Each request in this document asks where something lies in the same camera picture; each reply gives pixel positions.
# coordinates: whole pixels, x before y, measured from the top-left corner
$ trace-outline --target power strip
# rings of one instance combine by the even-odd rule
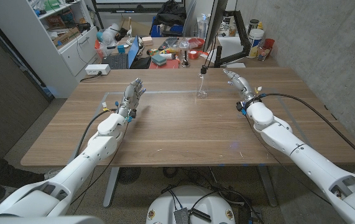
[[[88,65],[85,70],[88,75],[97,75],[98,72],[101,72],[102,75],[108,75],[108,72],[111,71],[111,68],[109,65],[97,64]]]

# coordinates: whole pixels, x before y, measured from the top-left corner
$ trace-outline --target shelf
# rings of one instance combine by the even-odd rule
[[[76,4],[76,3],[80,2],[80,1],[81,0],[75,0],[75,2],[73,2],[71,4],[70,3],[60,4],[60,7],[52,9],[50,11],[47,11],[46,14],[40,15],[38,18],[39,19],[43,19],[43,18],[46,18],[48,16],[51,16],[51,15],[57,13],[57,12],[60,12],[63,9],[66,9],[66,8],[72,6],[73,4]]]

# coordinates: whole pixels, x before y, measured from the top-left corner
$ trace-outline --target shelving unit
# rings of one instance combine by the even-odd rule
[[[40,15],[40,16],[39,16],[39,19],[43,19],[43,18],[46,18],[46,17],[51,16],[51,15],[53,15],[53,14],[56,14],[56,13],[62,11],[63,9],[66,9],[66,8],[72,6],[72,5],[76,4],[76,3],[79,3],[79,2],[81,2],[81,1],[82,1],[82,0],[76,0],[74,3],[60,4],[60,7],[55,8],[55,9],[52,9],[52,10],[50,10],[50,11],[46,11],[46,14]]]
[[[97,28],[93,25],[84,0],[61,4],[39,17],[27,0],[0,0],[0,28],[43,80],[56,98],[68,98],[86,75],[86,65],[99,60],[94,49]],[[48,35],[46,17],[70,8],[75,22],[85,18],[90,30],[57,49]]]

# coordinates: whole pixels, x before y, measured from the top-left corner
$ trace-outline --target white robotic arm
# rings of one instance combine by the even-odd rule
[[[55,177],[21,187],[0,204],[0,216],[56,217],[66,214],[73,196],[97,164],[114,155],[127,123],[136,117],[142,82],[134,80],[125,90],[116,113],[98,125],[86,149]]]
[[[355,222],[355,174],[340,169],[327,158],[305,144],[291,127],[275,117],[251,90],[249,83],[237,73],[224,70],[229,84],[239,90],[242,112],[254,120],[254,129],[263,140],[291,158],[322,190],[332,206],[347,223]]]

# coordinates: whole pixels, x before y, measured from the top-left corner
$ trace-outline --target white container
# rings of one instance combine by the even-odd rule
[[[252,29],[251,33],[249,34],[249,41],[251,43],[251,51],[247,58],[255,58],[257,56],[257,48],[260,45],[264,35],[264,30],[260,29]]]

